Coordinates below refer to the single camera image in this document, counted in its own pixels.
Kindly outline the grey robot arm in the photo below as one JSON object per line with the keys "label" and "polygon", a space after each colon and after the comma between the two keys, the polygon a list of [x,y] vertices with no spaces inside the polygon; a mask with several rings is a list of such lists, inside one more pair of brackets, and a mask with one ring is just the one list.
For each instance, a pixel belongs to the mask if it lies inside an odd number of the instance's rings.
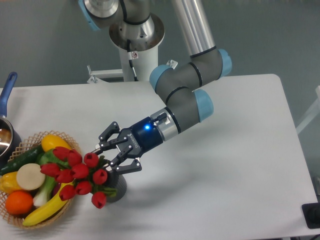
{"label": "grey robot arm", "polygon": [[158,63],[158,47],[165,36],[162,21],[150,11],[148,0],[80,0],[90,27],[109,28],[118,48],[121,69],[90,72],[95,79],[122,76],[126,82],[148,81],[165,107],[127,128],[113,122],[100,136],[97,155],[117,149],[118,155],[103,168],[119,175],[142,169],[140,157],[165,141],[210,117],[214,111],[202,86],[228,75],[232,61],[215,45],[203,4],[174,0],[190,62],[178,67],[170,60]]}

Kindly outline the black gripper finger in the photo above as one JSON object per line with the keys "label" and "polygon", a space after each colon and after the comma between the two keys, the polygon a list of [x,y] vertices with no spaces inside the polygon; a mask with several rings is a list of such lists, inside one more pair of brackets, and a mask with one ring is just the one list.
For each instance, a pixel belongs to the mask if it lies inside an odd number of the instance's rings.
{"label": "black gripper finger", "polygon": [[139,172],[142,170],[142,165],[137,158],[133,159],[131,164],[122,165],[125,158],[115,157],[113,160],[107,160],[106,163],[110,166],[113,172],[124,175],[134,172]]}
{"label": "black gripper finger", "polygon": [[113,134],[119,134],[120,127],[116,121],[112,122],[98,137],[99,143],[95,147],[94,153],[103,153],[105,151],[116,149],[116,140],[109,140]]}

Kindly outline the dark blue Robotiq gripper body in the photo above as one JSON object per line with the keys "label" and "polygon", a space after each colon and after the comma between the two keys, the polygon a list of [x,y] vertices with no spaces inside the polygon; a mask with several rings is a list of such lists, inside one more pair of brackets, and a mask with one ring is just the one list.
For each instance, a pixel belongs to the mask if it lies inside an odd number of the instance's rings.
{"label": "dark blue Robotiq gripper body", "polygon": [[116,140],[119,153],[116,158],[137,159],[163,143],[160,131],[153,119],[142,119],[127,128],[120,128],[108,140]]}

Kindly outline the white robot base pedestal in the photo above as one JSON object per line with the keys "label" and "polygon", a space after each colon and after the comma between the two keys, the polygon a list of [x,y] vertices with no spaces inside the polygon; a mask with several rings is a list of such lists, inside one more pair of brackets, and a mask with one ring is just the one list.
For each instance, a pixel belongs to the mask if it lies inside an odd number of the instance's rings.
{"label": "white robot base pedestal", "polygon": [[158,66],[158,46],[144,51],[128,52],[118,48],[123,80],[125,82],[148,82],[151,72]]}

